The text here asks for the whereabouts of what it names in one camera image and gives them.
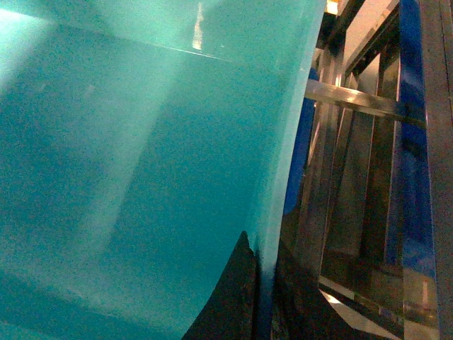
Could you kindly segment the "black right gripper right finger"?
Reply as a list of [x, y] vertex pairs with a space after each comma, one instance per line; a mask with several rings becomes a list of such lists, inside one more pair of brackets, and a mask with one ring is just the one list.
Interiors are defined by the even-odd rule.
[[327, 302], [309, 271], [279, 245], [273, 291], [272, 339], [367, 339]]

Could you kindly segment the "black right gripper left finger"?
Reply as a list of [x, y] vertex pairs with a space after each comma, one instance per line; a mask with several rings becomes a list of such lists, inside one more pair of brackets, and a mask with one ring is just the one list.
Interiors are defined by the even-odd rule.
[[243, 231], [210, 298], [184, 339], [251, 339], [257, 259]]

